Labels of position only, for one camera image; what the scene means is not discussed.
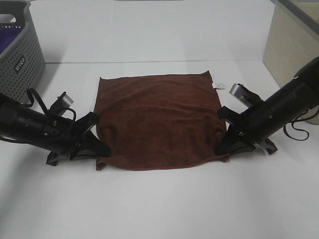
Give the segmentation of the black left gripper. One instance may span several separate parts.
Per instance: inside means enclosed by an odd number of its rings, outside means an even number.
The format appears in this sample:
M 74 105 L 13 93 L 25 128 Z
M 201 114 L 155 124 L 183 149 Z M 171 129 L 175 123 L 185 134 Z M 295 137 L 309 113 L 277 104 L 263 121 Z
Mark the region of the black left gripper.
M 46 164 L 56 166 L 59 161 L 70 158 L 71 161 L 82 159 L 96 159 L 109 157 L 110 147 L 100 141 L 91 128 L 98 124 L 100 117 L 90 112 L 81 119 L 73 122 L 57 142 L 62 147 L 58 151 L 51 151 Z

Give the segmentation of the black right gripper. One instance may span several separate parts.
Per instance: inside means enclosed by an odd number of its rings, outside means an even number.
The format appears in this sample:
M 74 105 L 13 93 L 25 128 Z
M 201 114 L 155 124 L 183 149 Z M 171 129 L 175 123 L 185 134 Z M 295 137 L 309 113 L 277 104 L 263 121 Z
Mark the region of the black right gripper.
M 217 113 L 221 119 L 229 123 L 229 127 L 215 149 L 216 155 L 252 152 L 256 149 L 255 144 L 266 150 L 269 155 L 278 150 L 275 144 L 268 139 L 270 131 L 262 129 L 262 126 L 267 124 L 269 115 L 272 114 L 268 102 L 260 101 L 240 114 L 226 106 L 223 106 Z

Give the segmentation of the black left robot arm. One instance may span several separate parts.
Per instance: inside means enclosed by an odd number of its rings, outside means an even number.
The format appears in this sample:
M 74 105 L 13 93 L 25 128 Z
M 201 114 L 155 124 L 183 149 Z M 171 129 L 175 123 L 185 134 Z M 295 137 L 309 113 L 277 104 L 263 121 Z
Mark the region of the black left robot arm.
M 91 131 L 99 116 L 89 112 L 77 119 L 70 107 L 73 103 L 66 92 L 47 108 L 38 92 L 27 90 L 28 104 L 8 96 L 0 96 L 0 139 L 9 143 L 29 144 L 50 153 L 46 163 L 56 166 L 61 160 L 109 157 L 109 146 Z

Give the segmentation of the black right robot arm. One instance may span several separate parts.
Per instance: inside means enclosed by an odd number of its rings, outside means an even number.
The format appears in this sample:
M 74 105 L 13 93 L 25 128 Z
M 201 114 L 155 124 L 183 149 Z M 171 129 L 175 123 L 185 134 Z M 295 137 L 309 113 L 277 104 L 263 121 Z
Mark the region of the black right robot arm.
M 277 148 L 269 136 L 288 123 L 301 121 L 301 116 L 319 105 L 319 59 L 306 64 L 265 101 L 242 84 L 234 84 L 229 93 L 247 110 L 239 114 L 223 106 L 217 112 L 229 128 L 216 147 L 216 155 L 251 152 L 257 144 L 273 154 Z

